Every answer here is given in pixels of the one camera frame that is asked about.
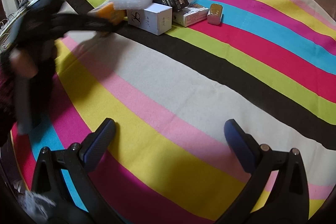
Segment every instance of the bolt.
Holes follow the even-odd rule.
[[[299,155],[300,154],[300,151],[297,148],[293,148],[292,152],[293,152],[294,155]]]
[[[73,144],[71,145],[71,149],[72,149],[73,151],[75,151],[75,150],[77,150],[77,149],[79,148],[79,146],[80,146],[79,143],[73,143]]]
[[[269,146],[267,144],[260,145],[260,148],[262,149],[262,151],[265,151],[265,152],[269,150]]]
[[[47,153],[48,152],[48,150],[49,150],[49,148],[48,147],[43,147],[42,148],[42,154],[45,154],[45,153]]]

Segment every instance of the black logo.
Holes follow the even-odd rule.
[[[140,14],[138,12],[135,12],[135,14],[133,14],[133,12],[131,12],[131,16],[132,16],[132,21],[133,22],[134,22],[134,19],[135,19],[139,22],[139,24],[141,24]]]

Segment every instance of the blue gripper pad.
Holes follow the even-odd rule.
[[[253,174],[261,156],[258,143],[251,135],[246,134],[234,119],[225,122],[224,135],[244,171]]]
[[[83,155],[86,172],[96,169],[101,157],[116,134],[116,124],[112,119],[106,118],[95,132],[96,137]]]

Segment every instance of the pile of boxes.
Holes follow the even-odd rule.
[[[170,30],[172,22],[184,27],[207,18],[210,24],[221,23],[221,5],[212,4],[208,9],[194,4],[195,2],[196,0],[153,0],[144,10],[127,10],[128,23],[156,35]]]

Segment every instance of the tablecloth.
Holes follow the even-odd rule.
[[[70,4],[86,13],[103,1]],[[27,136],[12,130],[28,187],[41,147],[81,142],[111,117],[117,135],[89,174],[107,202],[133,224],[213,223],[249,179],[223,135],[234,118],[258,143],[301,151],[310,216],[321,206],[336,183],[335,21],[313,0],[197,3],[223,5],[221,25],[173,24],[155,36],[125,22],[107,37],[71,32],[57,41],[43,123]]]

